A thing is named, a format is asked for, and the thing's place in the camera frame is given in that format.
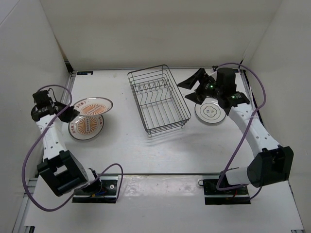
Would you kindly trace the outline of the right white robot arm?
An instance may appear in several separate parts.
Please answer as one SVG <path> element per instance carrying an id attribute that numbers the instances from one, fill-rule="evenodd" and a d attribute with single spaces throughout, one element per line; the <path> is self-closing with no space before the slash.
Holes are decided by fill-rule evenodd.
<path id="1" fill-rule="evenodd" d="M 184 89 L 192 89 L 196 83 L 199 84 L 194 92 L 185 96 L 196 104 L 203 104 L 207 97 L 216 99 L 243 134 L 238 145 L 247 141 L 252 150 L 254 159 L 249 166 L 226 166 L 221 172 L 216 189 L 224 194 L 250 184 L 260 188 L 288 180 L 294 158 L 293 150 L 277 142 L 255 118 L 255 110 L 247 96 L 237 91 L 235 81 L 236 73 L 232 68 L 218 68 L 215 78 L 200 68 L 178 84 Z"/>

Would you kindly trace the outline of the pink patterned plate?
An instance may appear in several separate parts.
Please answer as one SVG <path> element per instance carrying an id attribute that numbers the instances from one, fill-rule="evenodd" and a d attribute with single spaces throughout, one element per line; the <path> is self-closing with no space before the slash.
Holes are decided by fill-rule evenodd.
<path id="1" fill-rule="evenodd" d="M 68 131 L 72 138 L 87 141 L 95 138 L 104 127 L 104 118 L 98 116 L 77 116 L 68 124 Z"/>
<path id="2" fill-rule="evenodd" d="M 113 107 L 113 102 L 103 97 L 91 97 L 82 99 L 73 106 L 80 116 L 92 117 L 110 111 Z"/>

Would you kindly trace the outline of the white plate with dark rim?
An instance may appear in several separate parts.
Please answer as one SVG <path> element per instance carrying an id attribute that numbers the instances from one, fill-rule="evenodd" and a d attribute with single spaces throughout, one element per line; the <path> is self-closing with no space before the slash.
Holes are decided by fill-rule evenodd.
<path id="1" fill-rule="evenodd" d="M 213 98 L 206 98 L 202 104 L 195 104 L 194 110 L 198 119 L 206 124 L 219 124 L 226 117 L 225 111 Z"/>

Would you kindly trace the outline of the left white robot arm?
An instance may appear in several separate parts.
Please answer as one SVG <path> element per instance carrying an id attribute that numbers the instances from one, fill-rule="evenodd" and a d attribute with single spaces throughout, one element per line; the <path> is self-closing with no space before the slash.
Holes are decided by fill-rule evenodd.
<path id="1" fill-rule="evenodd" d="M 37 165 L 38 174 L 58 197 L 83 185 L 89 193 L 97 194 L 101 191 L 102 182 L 89 178 L 83 165 L 66 148 L 62 123 L 68 123 L 75 133 L 86 136 L 99 133 L 104 126 L 104 118 L 102 115 L 80 116 L 72 106 L 58 116 L 65 107 L 58 101 L 43 100 L 35 101 L 31 110 L 32 119 L 44 134 L 41 140 L 43 159 Z"/>

